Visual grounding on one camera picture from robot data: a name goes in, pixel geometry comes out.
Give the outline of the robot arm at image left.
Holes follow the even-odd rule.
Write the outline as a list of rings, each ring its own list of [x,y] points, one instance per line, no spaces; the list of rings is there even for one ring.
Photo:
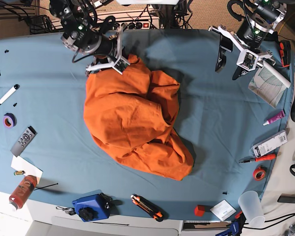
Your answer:
[[[122,74],[130,65],[122,46],[126,25],[116,26],[114,16],[98,22],[94,4],[89,0],[51,0],[49,10],[60,20],[63,44],[75,52],[72,62],[93,58],[86,66],[87,75],[109,68]]]

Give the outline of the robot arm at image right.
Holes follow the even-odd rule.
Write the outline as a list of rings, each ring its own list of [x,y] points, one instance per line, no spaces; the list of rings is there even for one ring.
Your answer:
[[[232,52],[233,46],[239,49],[237,69],[233,80],[255,70],[257,67],[272,69],[276,61],[271,51],[261,51],[261,43],[268,34],[273,34],[277,25],[287,13],[287,5],[277,0],[231,0],[228,2],[229,13],[242,21],[239,29],[228,31],[225,26],[210,26],[209,31],[220,35],[219,51],[215,71],[220,72],[227,61],[226,52]]]

